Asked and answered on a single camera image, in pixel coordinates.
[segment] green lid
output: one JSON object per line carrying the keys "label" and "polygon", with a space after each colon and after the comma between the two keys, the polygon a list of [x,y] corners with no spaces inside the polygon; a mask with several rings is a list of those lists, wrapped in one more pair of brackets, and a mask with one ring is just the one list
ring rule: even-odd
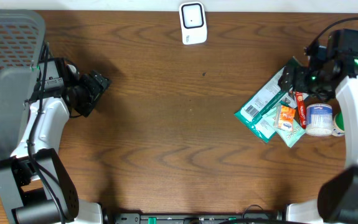
{"label": "green lid", "polygon": [[340,128],[341,130],[345,131],[345,126],[343,125],[343,115],[342,115],[342,112],[339,112],[339,113],[335,116],[335,123],[336,123],[336,126],[338,126],[338,128]]}

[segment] orange package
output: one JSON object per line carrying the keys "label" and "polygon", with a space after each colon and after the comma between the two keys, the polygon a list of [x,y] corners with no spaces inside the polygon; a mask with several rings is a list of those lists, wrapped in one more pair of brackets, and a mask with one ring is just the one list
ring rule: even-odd
{"label": "orange package", "polygon": [[295,113],[295,109],[283,105],[277,106],[274,128],[280,128],[284,131],[293,131],[293,118],[295,117]]}

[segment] blue label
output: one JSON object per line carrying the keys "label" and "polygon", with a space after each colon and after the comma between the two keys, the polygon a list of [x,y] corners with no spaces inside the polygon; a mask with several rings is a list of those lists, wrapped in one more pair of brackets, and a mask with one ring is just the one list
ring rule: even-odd
{"label": "blue label", "polygon": [[307,108],[306,110],[306,122],[307,124],[311,124],[311,116],[312,115],[329,115],[332,116],[332,108],[329,108],[327,106],[320,106],[320,105],[316,105],[316,106],[310,106],[309,108]]}

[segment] wooden table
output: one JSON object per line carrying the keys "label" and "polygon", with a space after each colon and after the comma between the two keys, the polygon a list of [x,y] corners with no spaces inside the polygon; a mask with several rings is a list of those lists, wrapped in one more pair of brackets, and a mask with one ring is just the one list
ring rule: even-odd
{"label": "wooden table", "polygon": [[344,138],[265,144],[233,114],[291,56],[306,63],[303,47],[328,24],[354,15],[207,13],[207,42],[185,46],[177,12],[39,13],[55,56],[113,81],[62,136],[80,198],[144,213],[279,209],[316,198],[342,170]]}

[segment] plastic container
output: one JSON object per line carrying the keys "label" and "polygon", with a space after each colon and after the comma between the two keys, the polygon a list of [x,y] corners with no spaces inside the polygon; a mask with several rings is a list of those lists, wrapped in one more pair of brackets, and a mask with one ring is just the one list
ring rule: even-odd
{"label": "plastic container", "polygon": [[316,103],[306,108],[306,134],[329,136],[332,134],[332,107]]}
{"label": "plastic container", "polygon": [[28,121],[37,64],[45,35],[43,18],[33,11],[0,10],[0,160],[10,157]]}
{"label": "plastic container", "polygon": [[343,116],[342,112],[339,112],[334,117],[334,123],[333,123],[334,129],[332,130],[332,135],[341,137],[345,135],[345,127],[343,124]]}

